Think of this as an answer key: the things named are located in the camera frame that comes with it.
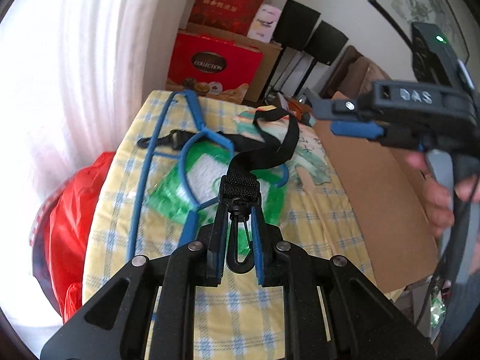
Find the person's right hand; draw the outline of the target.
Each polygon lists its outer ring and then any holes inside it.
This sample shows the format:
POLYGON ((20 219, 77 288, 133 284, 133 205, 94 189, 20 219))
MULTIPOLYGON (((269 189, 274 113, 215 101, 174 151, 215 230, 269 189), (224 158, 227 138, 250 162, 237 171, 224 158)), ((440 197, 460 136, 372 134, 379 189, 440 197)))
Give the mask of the person's right hand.
POLYGON ((459 197, 467 202, 472 197, 473 203, 479 202, 478 178, 475 175, 459 182, 455 187, 455 196, 447 188, 439 184, 428 170, 425 155, 418 152, 408 151, 405 155, 407 164, 416 170, 424 172, 426 179, 424 183, 425 212, 431 232, 435 238, 454 225, 455 215, 452 208, 453 198, 459 197))

